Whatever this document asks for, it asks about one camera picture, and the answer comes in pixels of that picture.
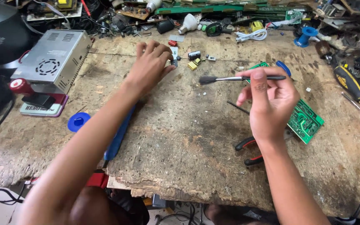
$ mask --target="printed circuit board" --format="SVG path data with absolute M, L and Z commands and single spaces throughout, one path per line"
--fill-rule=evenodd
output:
M 249 69 L 260 66 L 269 66 L 266 62 L 262 62 Z M 308 144 L 313 135 L 324 124 L 324 120 L 318 116 L 305 102 L 300 99 L 295 106 L 293 113 L 287 125 L 297 134 L 301 140 Z

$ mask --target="blue soldering iron handle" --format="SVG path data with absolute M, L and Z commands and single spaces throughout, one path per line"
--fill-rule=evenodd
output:
M 106 168 L 108 161 L 112 160 L 117 155 L 117 152 L 119 151 L 119 148 L 120 148 L 120 144 L 122 144 L 124 134 L 126 133 L 127 127 L 129 125 L 131 116 L 132 116 L 135 108 L 136 108 L 136 106 L 133 106 L 133 108 L 127 114 L 126 118 L 124 118 L 122 124 L 120 125 L 119 129 L 116 132 L 115 137 L 113 138 L 112 142 L 110 143 L 107 150 L 105 151 L 105 154 L 104 154 L 105 162 L 104 162 L 104 166 L 103 166 L 104 168 Z
M 288 74 L 288 77 L 291 77 L 291 71 L 290 71 L 290 69 L 289 69 L 282 61 L 278 60 L 278 61 L 276 62 L 276 65 L 277 65 L 278 67 L 283 68 L 283 70 Z

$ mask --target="led bulb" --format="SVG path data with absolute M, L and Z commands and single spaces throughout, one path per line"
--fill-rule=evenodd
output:
M 179 34 L 185 34 L 187 31 L 196 30 L 197 27 L 198 27 L 197 19 L 193 15 L 188 14 L 184 18 L 184 22 L 179 28 Z
M 155 11 L 156 8 L 159 8 L 162 5 L 162 0 L 148 0 L 147 3 L 147 11 L 148 12 L 153 12 Z

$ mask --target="blue solder wick spool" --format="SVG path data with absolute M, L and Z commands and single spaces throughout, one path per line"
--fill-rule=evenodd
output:
M 72 132 L 77 132 L 89 119 L 91 116 L 88 113 L 76 113 L 68 121 L 68 129 Z
M 303 31 L 302 36 L 299 38 L 295 38 L 294 44 L 301 48 L 305 48 L 309 45 L 309 42 L 308 42 L 309 38 L 315 37 L 317 35 L 317 30 L 313 27 L 306 26 L 303 28 L 302 31 Z

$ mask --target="red pliers handle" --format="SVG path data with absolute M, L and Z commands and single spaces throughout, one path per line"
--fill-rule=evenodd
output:
M 235 149 L 236 149 L 236 151 L 240 151 L 245 146 L 250 145 L 252 143 L 256 143 L 254 136 L 250 136 L 250 137 L 244 139 L 243 141 L 241 141 L 238 145 L 236 145 Z M 247 159 L 246 161 L 244 161 L 244 164 L 246 166 L 252 166 L 252 165 L 255 165 L 255 164 L 258 164 L 261 162 L 263 162 L 262 155 L 255 157 L 255 158 Z

